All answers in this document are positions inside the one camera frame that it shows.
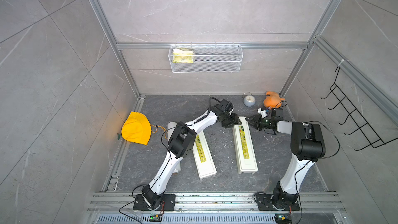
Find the white dispenser lid with label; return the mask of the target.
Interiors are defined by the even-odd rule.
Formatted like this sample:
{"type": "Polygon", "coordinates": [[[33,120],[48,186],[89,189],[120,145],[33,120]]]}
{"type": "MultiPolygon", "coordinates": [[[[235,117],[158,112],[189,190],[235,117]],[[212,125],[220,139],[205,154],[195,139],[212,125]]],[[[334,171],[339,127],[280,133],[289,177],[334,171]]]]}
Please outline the white dispenser lid with label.
{"type": "Polygon", "coordinates": [[[238,173],[255,174],[258,172],[258,166],[249,126],[247,124],[235,125],[233,136],[238,173]]]}

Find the white wrap dispenser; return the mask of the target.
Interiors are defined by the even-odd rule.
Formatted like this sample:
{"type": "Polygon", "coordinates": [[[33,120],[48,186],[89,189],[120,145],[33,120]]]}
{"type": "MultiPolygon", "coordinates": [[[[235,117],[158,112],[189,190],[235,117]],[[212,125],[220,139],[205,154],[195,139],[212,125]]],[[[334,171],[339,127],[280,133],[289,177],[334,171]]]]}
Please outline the white wrap dispenser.
{"type": "Polygon", "coordinates": [[[217,169],[212,159],[204,132],[197,134],[192,149],[200,180],[215,177],[217,169]]]}

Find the white plastic wrap roll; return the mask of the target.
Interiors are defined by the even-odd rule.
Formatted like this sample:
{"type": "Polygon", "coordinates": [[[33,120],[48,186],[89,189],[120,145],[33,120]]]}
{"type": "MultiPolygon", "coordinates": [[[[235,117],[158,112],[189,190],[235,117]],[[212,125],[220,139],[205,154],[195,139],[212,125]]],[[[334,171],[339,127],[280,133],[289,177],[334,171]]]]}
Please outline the white plastic wrap roll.
{"type": "MultiPolygon", "coordinates": [[[[178,157],[178,151],[172,151],[172,149],[174,149],[175,145],[178,143],[178,137],[180,134],[180,127],[177,126],[176,122],[170,122],[167,125],[167,134],[168,134],[168,151],[171,153],[175,153],[176,156],[178,157]]],[[[178,158],[178,162],[176,163],[176,166],[174,168],[174,172],[173,175],[178,174],[181,171],[181,166],[180,163],[183,160],[183,157],[178,158]]]]}

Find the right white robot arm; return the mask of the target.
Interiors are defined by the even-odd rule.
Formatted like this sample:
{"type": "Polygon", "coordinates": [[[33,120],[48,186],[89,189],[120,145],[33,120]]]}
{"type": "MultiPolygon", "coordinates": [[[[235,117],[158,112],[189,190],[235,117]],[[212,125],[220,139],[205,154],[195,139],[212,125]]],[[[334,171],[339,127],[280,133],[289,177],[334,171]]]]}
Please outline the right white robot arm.
{"type": "Polygon", "coordinates": [[[254,201],[260,211],[299,210],[301,183],[308,170],[325,155],[325,144],[318,124],[285,121],[281,108],[273,108],[269,118],[256,114],[244,118],[256,130],[265,129],[291,135],[292,158],[284,177],[278,181],[272,194],[257,192],[254,201]]]}

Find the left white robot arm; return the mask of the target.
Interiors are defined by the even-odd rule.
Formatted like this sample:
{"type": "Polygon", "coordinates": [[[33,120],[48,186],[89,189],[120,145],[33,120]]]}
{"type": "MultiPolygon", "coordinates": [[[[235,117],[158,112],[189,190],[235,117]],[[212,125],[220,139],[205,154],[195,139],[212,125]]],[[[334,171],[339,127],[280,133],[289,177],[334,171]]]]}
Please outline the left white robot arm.
{"type": "Polygon", "coordinates": [[[161,204],[172,174],[183,158],[192,151],[196,136],[200,132],[217,122],[226,129],[241,124],[239,116],[233,113],[233,110],[234,107],[230,101],[210,97],[208,109],[204,114],[192,121],[179,122],[171,128],[166,158],[154,179],[142,189],[143,199],[150,209],[156,209],[161,204]]]}

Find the orange plush toy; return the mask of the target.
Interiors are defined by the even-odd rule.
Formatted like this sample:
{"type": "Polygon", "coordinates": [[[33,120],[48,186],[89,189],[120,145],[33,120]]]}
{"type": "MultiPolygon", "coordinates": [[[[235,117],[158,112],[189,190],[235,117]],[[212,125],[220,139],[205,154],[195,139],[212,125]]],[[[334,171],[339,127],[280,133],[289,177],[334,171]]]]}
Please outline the orange plush toy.
{"type": "Polygon", "coordinates": [[[265,93],[265,99],[263,105],[266,108],[279,108],[283,106],[284,98],[281,98],[277,92],[267,91],[265,93]]]}

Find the yellow wipes packet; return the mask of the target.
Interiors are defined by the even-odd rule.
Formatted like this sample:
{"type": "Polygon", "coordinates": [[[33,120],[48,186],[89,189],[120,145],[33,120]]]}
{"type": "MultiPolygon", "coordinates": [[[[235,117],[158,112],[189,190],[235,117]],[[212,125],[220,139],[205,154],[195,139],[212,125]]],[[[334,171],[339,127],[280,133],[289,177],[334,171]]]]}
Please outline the yellow wipes packet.
{"type": "Polygon", "coordinates": [[[195,52],[188,48],[174,48],[172,52],[173,63],[194,63],[195,52]]]}

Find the yellow bucket hat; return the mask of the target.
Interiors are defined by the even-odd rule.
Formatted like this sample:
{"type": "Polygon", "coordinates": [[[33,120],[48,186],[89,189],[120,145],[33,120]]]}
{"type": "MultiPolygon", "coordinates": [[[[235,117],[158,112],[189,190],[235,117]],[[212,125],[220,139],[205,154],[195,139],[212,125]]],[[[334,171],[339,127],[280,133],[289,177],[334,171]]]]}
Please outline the yellow bucket hat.
{"type": "Polygon", "coordinates": [[[151,125],[145,115],[131,112],[122,126],[122,137],[132,143],[147,145],[151,138],[151,125]]]}

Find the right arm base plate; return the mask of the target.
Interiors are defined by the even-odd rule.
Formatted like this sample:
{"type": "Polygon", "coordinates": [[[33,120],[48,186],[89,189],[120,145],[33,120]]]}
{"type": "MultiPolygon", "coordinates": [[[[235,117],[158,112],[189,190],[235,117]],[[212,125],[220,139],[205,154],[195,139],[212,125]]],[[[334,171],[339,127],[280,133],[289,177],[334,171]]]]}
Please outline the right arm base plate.
{"type": "Polygon", "coordinates": [[[299,211],[301,209],[299,201],[299,194],[266,194],[263,192],[256,192],[254,194],[254,201],[260,211],[299,211]]]}

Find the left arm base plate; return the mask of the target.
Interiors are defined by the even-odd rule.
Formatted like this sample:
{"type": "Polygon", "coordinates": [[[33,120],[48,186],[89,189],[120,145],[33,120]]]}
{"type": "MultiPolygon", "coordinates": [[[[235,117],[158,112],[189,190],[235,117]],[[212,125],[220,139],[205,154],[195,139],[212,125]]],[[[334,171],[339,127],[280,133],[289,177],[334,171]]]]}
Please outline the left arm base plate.
{"type": "Polygon", "coordinates": [[[135,197],[133,210],[135,211],[173,211],[176,204],[175,194],[163,194],[147,200],[142,194],[135,197]]]}

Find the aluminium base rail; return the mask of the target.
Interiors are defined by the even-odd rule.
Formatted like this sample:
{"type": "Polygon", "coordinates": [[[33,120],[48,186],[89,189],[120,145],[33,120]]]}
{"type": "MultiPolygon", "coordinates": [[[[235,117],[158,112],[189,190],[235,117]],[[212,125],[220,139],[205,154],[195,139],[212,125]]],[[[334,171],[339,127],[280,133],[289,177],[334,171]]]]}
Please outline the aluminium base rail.
{"type": "Polygon", "coordinates": [[[302,193],[276,209],[267,194],[173,192],[154,211],[128,192],[95,193],[85,204],[87,224],[349,224],[335,192],[302,193]]]}

